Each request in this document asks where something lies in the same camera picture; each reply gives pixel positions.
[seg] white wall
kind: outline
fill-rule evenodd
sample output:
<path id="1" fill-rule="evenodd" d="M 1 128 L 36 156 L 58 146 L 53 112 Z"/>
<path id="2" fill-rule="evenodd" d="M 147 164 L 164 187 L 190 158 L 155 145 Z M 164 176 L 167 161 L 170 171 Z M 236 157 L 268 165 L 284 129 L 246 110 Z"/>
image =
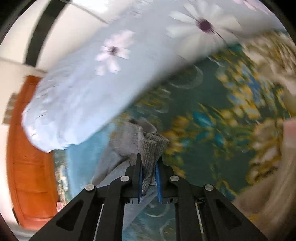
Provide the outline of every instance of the white wall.
<path id="1" fill-rule="evenodd" d="M 0 121 L 3 116 L 9 98 L 13 92 L 19 92 L 25 80 L 25 76 L 43 76 L 44 72 L 30 66 L 16 64 L 0 59 Z M 11 199 L 9 195 L 6 173 L 6 144 L 8 126 L 0 124 L 0 213 L 10 223 L 16 223 L 12 213 Z"/>
<path id="2" fill-rule="evenodd" d="M 40 50 L 36 67 L 48 70 L 59 59 L 80 47 L 105 23 L 68 4 L 60 12 Z"/>
<path id="3" fill-rule="evenodd" d="M 0 58 L 24 63 L 32 34 L 49 0 L 37 0 L 22 14 L 0 45 Z"/>

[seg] purple flower center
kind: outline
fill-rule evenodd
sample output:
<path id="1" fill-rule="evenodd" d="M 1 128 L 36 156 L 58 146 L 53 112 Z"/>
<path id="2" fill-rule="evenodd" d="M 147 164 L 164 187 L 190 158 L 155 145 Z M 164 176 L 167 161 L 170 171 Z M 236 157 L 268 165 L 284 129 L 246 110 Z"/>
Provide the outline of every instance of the purple flower center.
<path id="1" fill-rule="evenodd" d="M 115 47 L 115 46 L 112 46 L 112 47 L 109 49 L 109 53 L 110 53 L 110 55 L 115 55 L 117 52 L 118 52 L 118 48 Z"/>
<path id="2" fill-rule="evenodd" d="M 205 33 L 210 33 L 213 30 L 212 24 L 205 19 L 197 21 L 196 25 L 198 26 L 198 28 L 200 28 L 201 31 Z"/>

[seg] orange wooden door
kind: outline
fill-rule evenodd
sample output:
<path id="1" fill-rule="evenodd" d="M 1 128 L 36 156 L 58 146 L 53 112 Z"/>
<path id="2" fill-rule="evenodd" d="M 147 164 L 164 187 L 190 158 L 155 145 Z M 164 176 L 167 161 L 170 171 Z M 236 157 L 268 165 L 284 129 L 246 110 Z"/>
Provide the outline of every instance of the orange wooden door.
<path id="1" fill-rule="evenodd" d="M 44 153 L 26 138 L 22 112 L 40 78 L 28 76 L 15 104 L 7 141 L 7 178 L 11 200 L 20 225 L 38 230 L 56 213 L 58 193 L 52 153 Z"/>

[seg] metal screw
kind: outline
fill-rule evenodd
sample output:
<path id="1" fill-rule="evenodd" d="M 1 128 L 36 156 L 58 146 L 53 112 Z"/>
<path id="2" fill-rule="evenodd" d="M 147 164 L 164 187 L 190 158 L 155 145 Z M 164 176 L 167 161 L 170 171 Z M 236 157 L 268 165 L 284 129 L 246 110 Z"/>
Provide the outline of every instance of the metal screw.
<path id="1" fill-rule="evenodd" d="M 173 176 L 170 177 L 170 180 L 171 180 L 172 182 L 177 182 L 177 181 L 179 181 L 179 177 L 173 175 Z"/>
<path id="2" fill-rule="evenodd" d="M 213 191 L 214 190 L 214 187 L 211 184 L 207 184 L 207 185 L 205 185 L 205 190 L 207 190 L 207 191 Z"/>
<path id="3" fill-rule="evenodd" d="M 120 180 L 121 180 L 122 182 L 127 182 L 127 181 L 129 181 L 129 176 L 122 176 L 122 177 L 120 178 Z"/>
<path id="4" fill-rule="evenodd" d="M 92 191 L 93 189 L 94 189 L 94 185 L 92 185 L 92 184 L 87 184 L 85 186 L 85 190 L 87 190 L 88 192 Z"/>

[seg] white flower print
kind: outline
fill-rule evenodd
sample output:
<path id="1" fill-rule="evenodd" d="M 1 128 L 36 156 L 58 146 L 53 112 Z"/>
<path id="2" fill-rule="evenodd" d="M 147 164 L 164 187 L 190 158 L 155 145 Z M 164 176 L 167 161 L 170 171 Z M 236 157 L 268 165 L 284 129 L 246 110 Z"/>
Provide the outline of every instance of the white flower print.
<path id="1" fill-rule="evenodd" d="M 117 73 L 121 70 L 120 66 L 116 61 L 116 57 L 128 59 L 130 51 L 126 49 L 128 46 L 133 44 L 131 37 L 134 35 L 134 32 L 130 30 L 124 30 L 120 34 L 112 35 L 111 39 L 106 39 L 104 45 L 101 47 L 101 53 L 97 55 L 97 61 L 104 61 L 105 64 L 102 64 L 97 67 L 97 75 L 103 76 L 105 74 L 105 69 L 111 73 Z"/>
<path id="2" fill-rule="evenodd" d="M 223 10 L 216 4 L 208 6 L 205 1 L 197 0 L 194 5 L 184 5 L 190 16 L 171 12 L 170 17 L 185 24 L 167 27 L 167 35 L 171 38 L 188 36 L 182 41 L 178 54 L 189 61 L 236 41 L 234 33 L 241 30 L 237 19 L 232 15 L 223 15 Z"/>
<path id="3" fill-rule="evenodd" d="M 268 9 L 260 2 L 256 2 L 255 0 L 233 0 L 237 4 L 244 4 L 246 5 L 249 9 L 252 10 L 261 10 L 262 12 L 268 14 Z"/>

